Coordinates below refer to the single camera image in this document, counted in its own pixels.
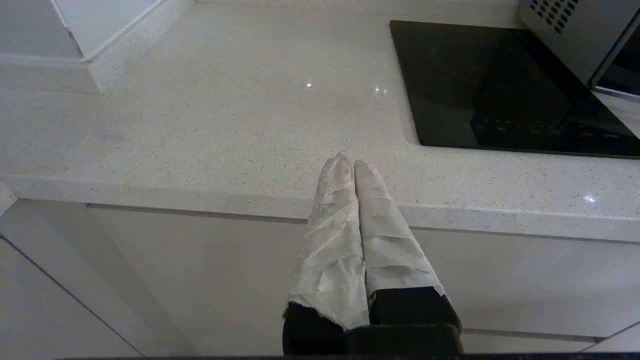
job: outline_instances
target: white cabinet door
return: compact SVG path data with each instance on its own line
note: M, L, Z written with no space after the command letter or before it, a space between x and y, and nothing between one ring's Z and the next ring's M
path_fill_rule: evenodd
M588 348L586 352L640 352L640 323Z
M140 356L4 240L0 289L3 359Z
M605 338L640 320L638 244L414 233L465 328Z
M198 354L282 353L282 312L305 225L90 211Z
M509 352L580 352L594 344L588 340L528 338L492 334L465 334L460 336L466 354L504 354Z

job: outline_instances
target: microwave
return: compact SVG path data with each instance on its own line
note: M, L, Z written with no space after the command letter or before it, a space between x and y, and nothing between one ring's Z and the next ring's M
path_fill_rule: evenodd
M640 101L640 0L520 0L519 18L597 92Z

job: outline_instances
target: black induction cooktop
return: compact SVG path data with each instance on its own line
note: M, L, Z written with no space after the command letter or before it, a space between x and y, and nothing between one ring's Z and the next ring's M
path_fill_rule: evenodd
M529 30L390 27L422 145L640 158L640 140Z

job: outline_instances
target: white cabinet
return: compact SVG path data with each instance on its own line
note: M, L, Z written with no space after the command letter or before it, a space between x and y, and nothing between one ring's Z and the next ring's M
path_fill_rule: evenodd
M0 288L3 359L140 356L4 240Z
M282 353L303 224L90 207L200 355Z
M640 323L588 348L586 352L640 352Z
M640 245L414 231L468 329L608 337L640 320Z
M503 354L513 352L580 352L594 344L585 339L554 339L552 337L502 336L468 334L460 336L466 354Z

